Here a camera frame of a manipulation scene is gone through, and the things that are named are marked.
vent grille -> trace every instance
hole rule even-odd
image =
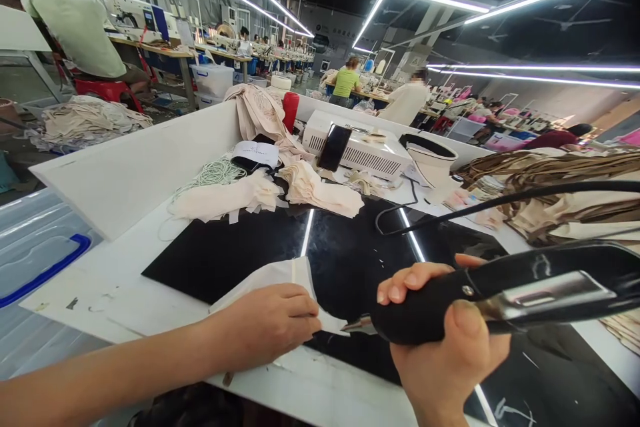
[[[317,137],[316,135],[311,136],[311,141],[309,142],[309,149],[315,151],[323,151],[325,148],[325,143],[327,143],[326,139]]]
[[[400,168],[400,163],[396,161],[388,160],[377,155],[371,155],[370,153],[356,150],[351,147],[347,147],[343,159],[364,168],[370,168],[386,173],[387,175],[395,174],[395,172]]]

dark hair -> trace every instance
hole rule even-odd
[[[567,129],[568,132],[571,132],[576,137],[587,135],[591,130],[593,130],[593,127],[588,123],[578,123],[577,125]]]
[[[415,78],[418,80],[426,81],[429,74],[427,73],[427,69],[418,69],[411,74],[411,78]]]
[[[350,57],[349,60],[347,60],[345,65],[347,66],[347,68],[354,69],[358,66],[358,63],[360,63],[360,60],[358,60],[358,57]]]

white partition board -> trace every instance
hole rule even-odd
[[[113,241],[240,140],[229,100],[30,170]]]
[[[379,129],[390,131],[391,133],[397,135],[398,138],[400,138],[400,136],[404,133],[419,133],[418,129],[407,127],[406,125],[401,125],[400,123],[395,123],[378,117],[372,117],[371,115],[366,115],[358,111],[346,109],[338,105],[333,105],[332,103],[312,99],[311,97],[303,97],[302,95],[300,95],[300,103],[298,104],[298,113],[296,115],[296,118],[301,121],[308,121],[314,110],[321,110],[333,115],[339,115],[350,120],[356,120],[367,125],[372,125],[373,127],[378,127]],[[458,154],[458,160],[453,163],[453,169],[460,168],[463,165],[467,165],[471,160],[480,157],[486,157],[487,155],[491,155],[493,153],[486,149],[474,147],[473,145],[469,145],[468,143],[462,143],[458,142],[457,140],[441,137],[440,135],[435,135],[434,133],[423,131],[420,133],[420,136],[442,143],[443,145],[446,145],[447,147],[455,151]]]
[[[0,50],[51,51],[31,16],[0,5]]]

red container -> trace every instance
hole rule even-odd
[[[285,124],[289,133],[293,133],[293,122],[298,113],[298,103],[300,103],[300,95],[293,92],[285,93],[285,99],[282,101],[282,108],[285,110],[285,119],[282,123]]]

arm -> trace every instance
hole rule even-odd
[[[466,268],[482,259],[456,255]],[[379,304],[401,304],[408,290],[420,290],[430,278],[452,272],[445,264],[414,264],[396,272],[378,287]],[[478,308],[466,300],[451,304],[445,314],[445,338],[421,346],[391,344],[391,357],[420,427],[468,427],[464,404],[509,354],[510,335],[490,336]]]
[[[311,339],[317,314],[301,286],[255,290],[197,324],[0,383],[0,425],[86,426],[212,375],[268,364]]]

